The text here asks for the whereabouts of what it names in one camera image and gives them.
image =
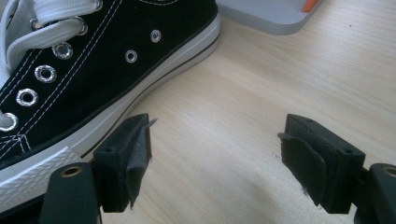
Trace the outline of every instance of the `white stitching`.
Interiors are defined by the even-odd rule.
[[[4,143],[0,143],[0,144],[5,144],[5,146],[7,144],[9,144],[10,142],[15,142],[12,147],[10,147],[5,153],[3,153],[3,155],[0,156],[0,159],[2,159],[15,145],[17,145],[18,143],[20,143],[20,147],[21,147],[21,151],[25,152],[25,148],[23,147],[23,142],[22,139],[24,139],[24,143],[26,144],[26,146],[28,147],[29,150],[32,150],[30,148],[29,142],[27,141],[26,135],[22,135],[22,134],[18,134],[18,135],[11,135],[11,136],[5,136],[2,138],[11,138],[8,141],[4,142]]]
[[[152,3],[152,2],[149,2],[149,1],[145,1],[145,0],[139,0],[139,2],[152,4],[152,5],[155,5],[155,6],[164,7],[164,6],[168,6],[168,5],[174,4],[175,2],[177,2],[177,0],[174,0],[173,2],[170,2],[170,3],[162,3],[162,4],[160,4],[160,3]]]
[[[35,62],[35,60],[38,58],[38,56],[41,54],[42,50],[40,50],[37,55],[35,56],[35,58],[32,60],[32,62],[29,64],[29,67],[26,69],[25,73],[21,76],[21,78],[18,79],[18,82],[13,86],[13,88],[8,92],[8,94],[4,97],[4,99],[0,102],[0,105],[8,98],[8,96],[11,94],[12,91],[15,90],[15,88],[17,87],[18,84],[20,84],[20,82],[22,81],[22,79],[27,75],[27,72],[30,70],[30,68],[32,67],[33,63]],[[23,65],[21,66],[20,70],[18,71],[17,74],[15,74],[15,76],[11,79],[10,82],[8,82],[8,85],[6,87],[4,87],[2,89],[2,91],[0,92],[0,96],[6,91],[6,89],[12,84],[12,82],[15,80],[15,78],[18,77],[18,75],[20,74],[20,71],[22,70],[22,68],[25,66],[25,64],[27,63],[27,60],[30,58],[30,56],[32,55],[32,51],[30,52],[29,56],[26,58],[26,61],[23,63]]]
[[[96,46],[99,38],[102,36],[102,34],[104,33],[105,29],[107,28],[107,26],[110,24],[111,19],[114,17],[114,14],[116,14],[118,8],[120,7],[120,4],[122,3],[123,0],[120,0],[120,2],[118,3],[116,9],[114,10],[113,14],[111,15],[110,19],[108,20],[105,28],[103,29],[102,33],[99,34],[99,36],[96,38],[96,41],[94,42],[93,46],[91,47],[90,51],[87,53],[87,55],[85,56],[85,58],[82,60],[81,64],[79,65],[78,69],[82,66],[82,64],[85,62],[85,60],[88,58],[88,56],[90,55],[90,53],[92,52],[92,49]],[[110,9],[108,10],[105,18],[103,19],[103,21],[101,22],[101,24],[98,26],[98,29],[95,31],[95,33],[92,35],[92,38],[90,40],[90,42],[87,44],[87,46],[85,47],[85,49],[81,52],[80,56],[78,57],[78,59],[76,60],[76,62],[73,64],[73,66],[70,68],[69,71],[73,70],[74,66],[77,64],[77,62],[79,61],[79,59],[81,58],[82,54],[85,52],[85,50],[87,49],[87,47],[91,44],[91,42],[93,41],[93,39],[96,36],[96,33],[100,30],[102,24],[104,24],[107,16],[109,15],[111,9],[114,7],[116,2],[113,2],[112,6],[110,7]],[[38,119],[30,126],[30,128],[24,133],[27,134],[37,123],[38,121],[44,116],[44,114],[50,109],[50,107],[53,105],[53,103],[55,103],[55,101],[58,99],[58,97],[60,96],[60,94],[62,94],[62,92],[64,91],[64,89],[67,87],[67,85],[70,83],[71,79],[74,77],[74,75],[77,73],[78,69],[75,71],[75,73],[69,78],[69,80],[66,82],[65,86],[61,89],[61,91],[58,93],[58,95],[55,96],[55,98],[52,100],[52,102],[49,104],[49,106],[47,106],[46,110],[42,112],[42,114],[38,117]],[[66,74],[66,76],[62,79],[62,81],[59,83],[59,85],[55,88],[55,91],[47,98],[47,100],[43,103],[42,106],[40,106],[40,108],[33,114],[33,116],[23,125],[23,127],[21,127],[20,131],[17,133],[17,135],[22,135],[21,132],[22,130],[27,126],[27,124],[29,122],[31,122],[33,120],[33,118],[38,114],[38,112],[44,107],[44,105],[49,101],[49,99],[51,98],[51,96],[60,88],[60,86],[63,84],[64,80],[69,76],[69,73]],[[7,144],[3,145],[0,148],[0,151],[3,150],[11,141],[9,140],[7,142]],[[3,154],[0,159],[6,155],[17,143],[14,143],[12,146],[9,147],[9,149],[5,152],[5,154]]]

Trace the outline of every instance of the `black plastic part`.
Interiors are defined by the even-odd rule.
[[[367,188],[379,223],[396,223],[396,166],[384,163],[372,165]]]
[[[378,218],[374,204],[370,197],[370,189],[367,187],[368,171],[361,169],[361,174],[354,179],[351,187],[352,202],[358,207],[354,222],[355,224],[377,224]]]
[[[288,115],[282,141],[282,161],[329,214],[347,214],[350,189],[365,155],[312,119]]]
[[[134,205],[151,159],[149,116],[125,120],[93,153],[93,167],[100,175],[98,188],[105,212],[123,212]]]
[[[69,164],[51,175],[39,223],[101,223],[93,171],[88,163]]]

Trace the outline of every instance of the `wooden table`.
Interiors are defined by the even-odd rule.
[[[125,223],[353,223],[315,207],[282,163],[289,113],[396,163],[396,2],[325,1],[297,34],[222,20],[215,52],[149,94],[153,160]]]

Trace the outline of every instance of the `canvas sneaker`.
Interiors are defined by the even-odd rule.
[[[0,212],[43,193],[219,40],[215,0],[10,0],[0,23]]]

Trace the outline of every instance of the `metal eyelet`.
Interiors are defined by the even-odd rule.
[[[85,35],[88,32],[88,25],[87,22],[85,22],[82,18],[80,17],[74,17],[73,19],[79,21],[81,23],[81,30],[79,31],[78,35]]]
[[[95,0],[96,2],[96,11],[99,11],[103,7],[103,1],[102,0]]]
[[[42,28],[41,24],[38,22],[37,19],[30,20],[30,27],[32,28],[32,31],[36,31]]]
[[[153,30],[151,32],[151,41],[158,43],[161,40],[161,32],[159,30]]]
[[[7,127],[1,127],[0,126],[0,131],[1,132],[10,132],[15,130],[18,127],[18,118],[10,113],[1,113],[0,111],[0,117],[3,117],[4,119],[8,119],[9,120],[9,124],[6,124]]]
[[[30,90],[30,89],[24,89],[18,91],[17,95],[17,103],[22,106],[32,106],[35,105],[38,101],[38,94],[37,92]]]
[[[52,46],[52,53],[55,57],[67,60],[73,55],[73,48],[66,42],[60,43],[58,45]]]
[[[56,77],[56,71],[51,66],[40,65],[35,69],[35,78],[40,82],[51,83],[55,81]]]
[[[137,60],[137,53],[136,51],[130,49],[125,53],[125,60],[127,63],[134,63]]]

